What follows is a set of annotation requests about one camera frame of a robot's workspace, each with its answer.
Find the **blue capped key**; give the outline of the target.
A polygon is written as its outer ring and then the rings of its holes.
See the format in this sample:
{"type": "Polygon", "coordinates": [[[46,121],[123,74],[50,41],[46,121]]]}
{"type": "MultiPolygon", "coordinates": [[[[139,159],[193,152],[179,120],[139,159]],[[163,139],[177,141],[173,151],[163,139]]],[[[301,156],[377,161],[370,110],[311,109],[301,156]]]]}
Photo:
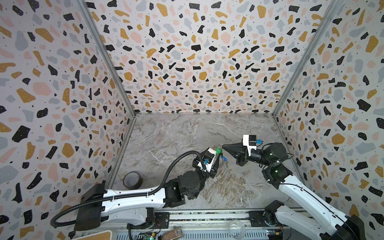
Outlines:
{"type": "Polygon", "coordinates": [[[220,168],[228,168],[228,160],[225,156],[221,155],[221,160],[220,160],[220,164],[219,164],[219,167],[220,168]]]}

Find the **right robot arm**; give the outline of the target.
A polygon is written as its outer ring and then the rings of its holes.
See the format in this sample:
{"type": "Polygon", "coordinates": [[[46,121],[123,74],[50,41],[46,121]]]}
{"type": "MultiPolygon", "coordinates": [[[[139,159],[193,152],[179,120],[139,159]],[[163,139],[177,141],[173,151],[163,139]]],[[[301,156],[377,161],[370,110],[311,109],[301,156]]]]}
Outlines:
{"type": "Polygon", "coordinates": [[[272,227],[288,226],[312,240],[364,240],[366,238],[364,223],[358,216],[348,216],[332,207],[283,165],[283,161],[289,159],[283,144],[271,143],[265,149],[258,149],[254,143],[251,145],[237,143],[223,145],[223,150],[236,158],[239,165],[253,162],[264,166],[262,174],[265,180],[288,195],[310,214],[310,217],[306,217],[280,201],[273,201],[265,207],[262,217],[258,220],[263,220],[272,227]]]}

